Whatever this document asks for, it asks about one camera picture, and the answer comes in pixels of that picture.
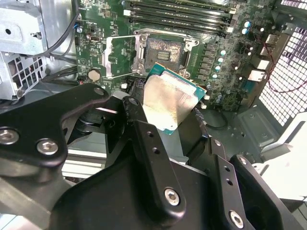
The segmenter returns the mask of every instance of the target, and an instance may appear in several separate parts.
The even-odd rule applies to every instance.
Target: capacitor
[[[216,96],[216,98],[217,99],[221,99],[223,96],[222,96],[222,94],[219,92],[218,94],[217,94],[217,96]]]
[[[226,50],[221,50],[220,54],[221,54],[222,56],[225,56],[225,55],[226,55]]]
[[[208,90],[210,90],[210,89],[212,88],[210,82],[208,82],[208,83],[206,84],[206,88],[207,88]]]
[[[249,51],[252,51],[254,49],[254,47],[252,45],[250,45],[250,44],[247,44],[245,47]]]
[[[247,29],[247,28],[242,29],[241,33],[242,33],[243,35],[246,35],[246,34],[248,33],[248,29]]]
[[[264,27],[262,27],[261,25],[256,25],[255,26],[256,30],[263,32],[264,31]]]
[[[251,26],[251,23],[249,21],[245,22],[244,23],[244,27],[245,28],[249,28]]]
[[[239,69],[239,64],[238,63],[233,63],[231,66],[232,66],[232,68],[234,70],[238,70]]]

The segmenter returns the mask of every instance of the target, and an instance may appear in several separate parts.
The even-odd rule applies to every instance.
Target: black metal bracket
[[[235,155],[230,162],[236,169],[245,210],[258,229],[302,229],[293,215],[244,157]]]
[[[246,159],[233,157],[231,164],[218,140],[204,138],[193,112],[179,128],[189,164],[200,171],[169,160],[138,100],[85,84],[0,115],[0,131],[9,131],[1,133],[0,179],[25,187],[59,179],[67,144],[100,132],[106,169],[63,194],[50,229],[100,229],[105,221],[113,229],[301,229]]]

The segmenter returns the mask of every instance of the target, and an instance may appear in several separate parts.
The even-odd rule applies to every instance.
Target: silver metal surface
[[[95,88],[94,91],[95,91],[95,93],[97,93],[97,94],[99,94],[99,95],[101,95],[101,96],[105,94],[105,93],[103,92],[103,90],[100,89],[100,88]]]
[[[247,162],[246,162],[246,160],[244,158],[240,157],[239,159],[242,162],[242,164],[247,164]]]
[[[290,137],[290,135],[295,131],[296,127],[303,121],[305,122],[307,121],[307,112],[297,114],[295,118],[293,119],[293,121],[291,122],[291,124],[288,126],[288,128],[279,137],[279,139],[276,142],[265,146],[261,152],[264,153],[273,148],[283,145],[287,141],[287,139]]]
[[[63,35],[73,18],[71,0],[34,1],[35,5],[42,12],[48,46],[51,47]],[[58,55],[63,54],[67,50],[70,40],[71,35],[68,35],[60,47],[52,53]],[[75,57],[75,53],[75,45],[73,44],[67,56]]]
[[[242,218],[233,210],[229,211],[229,216],[231,221],[239,228],[242,229],[244,227],[244,223]]]
[[[251,137],[257,148],[264,148],[266,145],[277,141],[278,133],[258,107],[248,109],[246,112],[239,114],[238,118],[241,121],[244,133]]]
[[[0,52],[0,99],[18,100],[46,75],[46,58]]]
[[[116,37],[107,37],[106,38],[106,49],[103,52],[103,59],[104,59],[104,67],[106,68],[106,77],[107,78],[114,78],[112,71],[111,71],[111,62],[109,61],[109,55],[112,52],[112,41],[113,39],[118,39],[118,38],[130,38],[130,37],[135,37],[135,46],[137,46],[137,41],[139,41],[138,38],[140,38],[140,35],[127,35],[127,36],[116,36]]]
[[[19,139],[19,134],[11,129],[0,130],[0,144],[11,145]]]
[[[144,87],[143,109],[150,124],[174,131],[198,102],[196,87],[168,72],[152,75]]]
[[[169,202],[170,205],[172,206],[177,206],[180,202],[179,196],[176,193],[175,190],[171,189],[171,188],[167,188],[164,191],[164,195],[166,200]]]
[[[218,140],[214,140],[217,146],[221,146],[221,143]]]
[[[43,19],[36,6],[21,1],[0,5],[0,51],[35,55],[46,50]]]
[[[58,145],[50,139],[41,140],[38,142],[36,148],[40,153],[45,155],[55,154],[59,149]]]

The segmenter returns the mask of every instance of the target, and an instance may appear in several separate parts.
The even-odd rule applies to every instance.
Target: electronic component
[[[175,42],[158,38],[148,38],[145,54],[145,69],[151,69],[156,62],[171,69],[179,71],[184,52],[184,42]]]
[[[255,69],[251,65],[244,66],[242,74],[250,81],[262,81],[266,78],[265,71]]]
[[[247,28],[243,28],[242,31],[241,31],[241,33],[242,33],[243,35],[246,35],[246,34],[248,33],[248,29],[247,29]]]
[[[143,109],[149,123],[172,134],[205,94],[204,89],[155,64],[144,87]]]
[[[257,55],[254,55],[251,58],[251,63],[256,69],[266,70],[268,65],[270,64],[269,59],[264,56],[259,57]]]
[[[92,69],[88,72],[88,78],[91,79],[93,82],[98,81],[100,79],[100,72],[97,69]]]
[[[265,40],[266,44],[275,45],[278,42],[279,35],[269,34]]]
[[[273,24],[267,9],[251,7],[250,2],[230,3],[227,8],[221,8],[209,2],[183,0],[129,0],[121,6],[105,0],[104,5],[107,9],[99,9],[97,15],[97,6],[92,1],[81,2],[80,8],[86,10],[81,10],[83,32],[77,34],[80,75],[87,76],[90,70],[99,69],[102,77],[96,83],[112,92],[121,89],[130,75],[146,77],[157,62],[198,85],[212,80],[211,90],[227,95],[227,100],[221,100],[220,108],[238,110],[241,97],[237,95],[244,93],[241,86],[244,81],[236,81],[233,73],[241,74],[241,60],[244,65],[250,65],[252,55],[259,53],[260,39],[263,39],[261,28]],[[91,41],[92,35],[100,36],[101,40]],[[151,49],[149,44],[154,43],[160,43],[163,48]],[[244,46],[240,52],[239,43]],[[174,49],[170,51],[169,47],[176,47],[181,54]],[[98,50],[98,55],[96,52],[92,55],[90,49]],[[170,61],[172,54],[179,57],[177,63]],[[223,91],[226,88],[230,90],[229,95]],[[213,98],[207,106],[217,108]]]

